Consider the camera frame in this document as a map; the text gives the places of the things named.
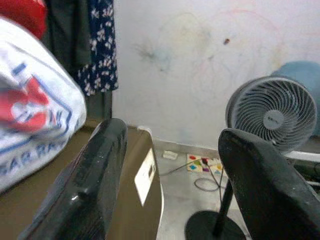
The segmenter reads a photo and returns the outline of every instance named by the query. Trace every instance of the paper sticker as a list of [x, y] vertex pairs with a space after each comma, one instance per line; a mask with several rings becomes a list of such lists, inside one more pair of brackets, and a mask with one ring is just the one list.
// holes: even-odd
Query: paper sticker
[[150, 186], [154, 179], [156, 172], [156, 163], [152, 148], [150, 148], [143, 163], [141, 164], [137, 174], [134, 178], [136, 190], [138, 192], [141, 205], [144, 206], [148, 196]]

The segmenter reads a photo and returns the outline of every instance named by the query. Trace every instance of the baseboard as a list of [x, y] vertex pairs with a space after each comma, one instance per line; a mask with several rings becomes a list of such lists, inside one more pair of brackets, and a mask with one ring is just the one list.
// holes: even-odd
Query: baseboard
[[194, 154], [202, 157], [208, 157], [211, 159], [220, 158], [218, 151], [215, 149], [208, 149], [208, 148], [192, 146], [187, 144], [180, 144], [176, 142], [163, 141], [158, 139], [157, 137], [153, 137], [152, 141], [155, 149], [157, 150], [166, 150], [166, 151], [172, 151], [175, 153], [184, 153], [184, 154]]

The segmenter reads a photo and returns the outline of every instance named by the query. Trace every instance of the white bag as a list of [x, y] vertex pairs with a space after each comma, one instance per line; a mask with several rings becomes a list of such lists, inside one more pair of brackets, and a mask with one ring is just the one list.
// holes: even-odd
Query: white bag
[[0, 192], [52, 160], [86, 120], [80, 88], [27, 30], [0, 17]]

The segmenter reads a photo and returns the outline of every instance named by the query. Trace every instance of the white wall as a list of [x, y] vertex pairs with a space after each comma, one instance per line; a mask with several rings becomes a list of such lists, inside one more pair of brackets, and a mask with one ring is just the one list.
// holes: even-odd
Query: white wall
[[115, 0], [115, 24], [113, 116], [171, 142], [216, 149], [241, 84], [320, 63], [319, 0]]

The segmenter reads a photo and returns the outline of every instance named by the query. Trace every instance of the fan stand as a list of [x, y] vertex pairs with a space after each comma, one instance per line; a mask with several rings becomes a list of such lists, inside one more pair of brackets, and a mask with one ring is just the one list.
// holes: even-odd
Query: fan stand
[[198, 211], [186, 223], [184, 233], [187, 240], [245, 240], [245, 234], [227, 213], [233, 190], [228, 180], [219, 212]]

